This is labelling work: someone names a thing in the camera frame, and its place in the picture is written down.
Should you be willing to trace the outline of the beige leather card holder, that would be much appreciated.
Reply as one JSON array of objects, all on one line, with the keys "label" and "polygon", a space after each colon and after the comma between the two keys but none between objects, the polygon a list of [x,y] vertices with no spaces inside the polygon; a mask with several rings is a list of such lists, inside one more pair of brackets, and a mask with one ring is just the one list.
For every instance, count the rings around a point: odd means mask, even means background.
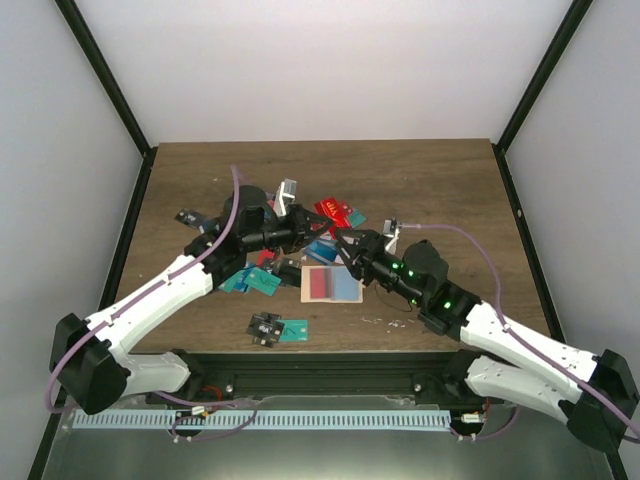
[{"label": "beige leather card holder", "polygon": [[363,285],[344,265],[303,266],[300,301],[302,303],[360,304]]}]

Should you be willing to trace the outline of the white card red circles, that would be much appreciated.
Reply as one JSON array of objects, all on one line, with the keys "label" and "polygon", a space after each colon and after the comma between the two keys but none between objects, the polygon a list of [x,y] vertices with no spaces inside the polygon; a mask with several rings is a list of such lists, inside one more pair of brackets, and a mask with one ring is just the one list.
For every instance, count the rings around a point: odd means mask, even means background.
[{"label": "white card red circles", "polygon": [[311,300],[331,300],[333,295],[333,277],[330,267],[309,270],[309,296]]}]

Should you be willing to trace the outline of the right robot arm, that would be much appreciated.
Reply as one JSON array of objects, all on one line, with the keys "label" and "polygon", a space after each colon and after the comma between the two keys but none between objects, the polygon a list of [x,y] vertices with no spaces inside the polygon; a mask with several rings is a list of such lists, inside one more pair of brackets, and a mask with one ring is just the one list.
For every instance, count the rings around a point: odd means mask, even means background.
[{"label": "right robot arm", "polygon": [[639,389],[622,355],[572,347],[506,317],[499,299],[485,301],[449,280],[448,263],[427,240],[397,257],[374,230],[339,229],[335,235],[353,278],[404,298],[429,331],[467,345],[444,378],[451,400],[465,403],[478,395],[536,410],[607,454],[622,442],[638,442],[632,417]]}]

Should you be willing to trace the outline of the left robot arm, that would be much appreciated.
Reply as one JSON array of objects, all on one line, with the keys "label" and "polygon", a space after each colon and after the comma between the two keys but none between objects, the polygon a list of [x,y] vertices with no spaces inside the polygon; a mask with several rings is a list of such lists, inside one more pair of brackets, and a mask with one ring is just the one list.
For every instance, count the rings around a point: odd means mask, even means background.
[{"label": "left robot arm", "polygon": [[160,274],[115,304],[81,319],[70,313],[53,337],[50,379],[86,414],[100,413],[121,397],[161,391],[181,403],[196,402],[204,379],[181,353],[134,355],[133,347],[189,303],[218,289],[243,270],[250,253],[296,253],[334,225],[283,194],[269,201],[253,185],[235,188],[219,216]]}]

